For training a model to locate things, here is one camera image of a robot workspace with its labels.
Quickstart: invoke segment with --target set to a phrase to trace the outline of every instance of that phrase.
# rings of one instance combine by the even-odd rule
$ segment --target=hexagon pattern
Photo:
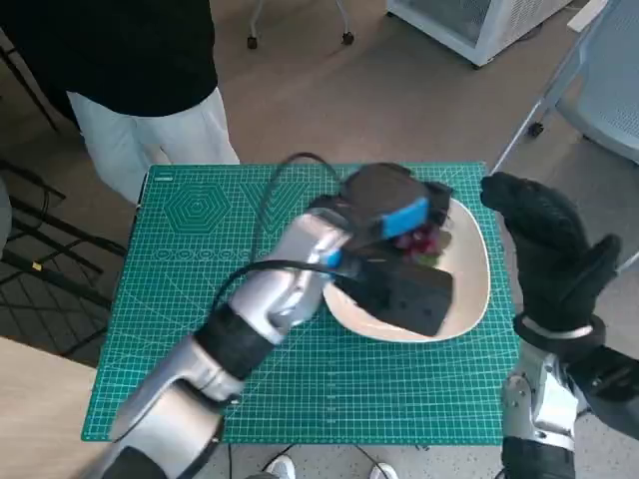
[[[184,185],[166,203],[164,211],[174,233],[205,235],[230,209],[218,185]]]

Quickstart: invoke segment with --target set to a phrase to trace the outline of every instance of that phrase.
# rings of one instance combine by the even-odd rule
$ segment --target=black cable
[[[229,479],[233,479],[233,453],[231,452],[231,444],[228,444],[227,453],[229,454]]]
[[[533,38],[535,38],[537,35],[541,33],[541,30],[543,30],[543,22],[541,22],[539,25],[537,25],[535,28],[530,30],[525,35],[522,35],[521,37],[519,37],[517,40],[515,40],[515,43],[527,42],[528,40],[532,40]]]
[[[368,454],[366,451],[364,451],[361,447],[357,446],[356,444],[353,444],[352,447],[354,447],[360,453],[362,453],[364,456],[366,456],[370,460],[370,462],[372,462],[374,464],[374,467],[376,467],[377,469],[379,469],[379,471],[381,471],[381,474],[383,474],[384,479],[390,479],[388,477],[388,474],[386,474],[386,471],[381,469],[381,467],[379,466],[379,463],[377,461],[375,461],[370,454]]]
[[[269,205],[269,200],[271,199],[271,194],[277,185],[278,178],[282,174],[282,172],[292,163],[297,160],[313,160],[320,165],[323,165],[328,173],[332,176],[335,182],[340,185],[341,179],[339,175],[335,171],[329,162],[327,162],[324,158],[316,155],[315,153],[301,152],[290,155],[288,158],[280,162],[276,170],[273,172],[271,177],[269,178],[269,182],[267,183],[267,187],[264,190],[264,194],[262,195],[262,199],[260,200],[260,206],[258,207],[258,216],[256,217],[256,222],[253,226],[253,241],[251,243],[251,254],[249,256],[249,261],[253,262],[257,259],[258,256],[258,247],[260,247],[260,241],[262,239],[262,231],[264,230],[264,216],[267,212],[267,207]]]
[[[293,268],[293,269],[301,269],[305,271],[315,271],[315,272],[323,272],[326,274],[332,274],[337,276],[342,276],[349,278],[348,274],[339,269],[335,269],[332,267],[325,266],[323,264],[312,264],[309,262],[302,261],[291,261],[289,259],[269,259],[266,261],[255,261],[250,262],[249,264],[242,266],[239,269],[236,269],[231,274],[227,276],[225,281],[222,283],[220,288],[218,288],[218,292],[216,292],[215,297],[213,298],[213,304],[211,306],[211,310],[215,311],[218,308],[218,304],[222,299],[227,289],[234,283],[234,281],[246,273],[251,271],[264,271],[268,269],[285,269],[285,268]]]
[[[280,452],[278,452],[276,455],[274,455],[269,462],[267,462],[267,464],[262,468],[262,472],[265,472],[267,470],[267,467],[269,467],[269,465],[275,461],[277,458],[279,458],[280,456],[285,455],[287,452],[289,452],[293,447],[297,446],[296,444],[290,444],[287,447],[285,447],[283,450],[281,450]]]

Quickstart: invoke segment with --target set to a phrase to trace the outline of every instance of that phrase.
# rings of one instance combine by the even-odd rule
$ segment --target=white plate
[[[443,229],[450,232],[452,239],[439,258],[437,268],[452,274],[454,287],[452,304],[436,336],[422,336],[382,322],[359,308],[341,289],[329,284],[323,297],[332,315],[356,334],[393,342],[444,341],[475,327],[486,313],[490,298],[486,244],[472,213],[457,200],[450,203]]]

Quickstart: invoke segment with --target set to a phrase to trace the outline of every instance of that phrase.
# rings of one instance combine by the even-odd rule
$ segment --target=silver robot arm
[[[326,264],[348,238],[320,216],[304,214],[266,259]],[[291,328],[315,313],[328,281],[328,274],[292,268],[252,273],[120,407],[113,442],[85,477],[195,475],[220,442],[224,405]]]

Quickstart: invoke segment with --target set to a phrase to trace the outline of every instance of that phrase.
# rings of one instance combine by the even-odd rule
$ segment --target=grid lines
[[[491,298],[479,325],[440,343],[386,343],[341,327],[323,305],[253,374],[227,408],[234,443],[497,444],[499,389],[517,350],[513,307],[495,215],[479,201],[479,163],[405,164],[422,180],[454,188],[477,220],[488,249]],[[118,406],[185,334],[205,320],[216,287],[249,259],[253,198],[275,166],[152,167],[103,348],[82,438],[108,440]],[[336,166],[342,178],[356,165]],[[184,189],[215,186],[224,207],[214,221],[185,205]],[[280,178],[263,235],[268,251],[317,195],[336,186],[326,171],[297,165]],[[176,222],[171,199],[180,198]]]

